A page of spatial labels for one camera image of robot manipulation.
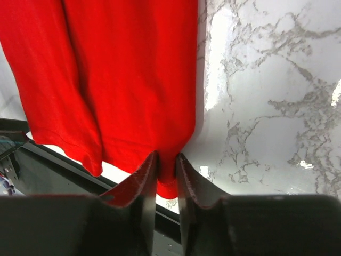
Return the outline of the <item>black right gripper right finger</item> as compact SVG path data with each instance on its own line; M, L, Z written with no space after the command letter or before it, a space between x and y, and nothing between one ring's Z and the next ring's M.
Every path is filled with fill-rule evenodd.
M340 201L326 195L233 196L176 157L185 255L340 255Z

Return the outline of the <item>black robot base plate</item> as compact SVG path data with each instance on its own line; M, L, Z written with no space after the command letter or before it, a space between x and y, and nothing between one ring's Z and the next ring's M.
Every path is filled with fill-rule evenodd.
M27 122L1 119L1 178L9 191L23 196L100 196L119 183L92 177L83 167L27 137ZM175 213L156 204L151 255L181 255L180 225Z

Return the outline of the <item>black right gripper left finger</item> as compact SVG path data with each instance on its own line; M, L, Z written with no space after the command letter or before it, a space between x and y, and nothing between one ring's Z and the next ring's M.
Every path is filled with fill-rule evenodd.
M1 255L151 255L158 154L100 196L1 197Z

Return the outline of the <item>bright red t-shirt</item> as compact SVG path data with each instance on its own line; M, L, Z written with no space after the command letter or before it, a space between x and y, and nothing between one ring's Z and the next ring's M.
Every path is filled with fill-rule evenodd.
M159 154L157 194L196 125L198 1L1 1L1 46L33 139L98 177Z

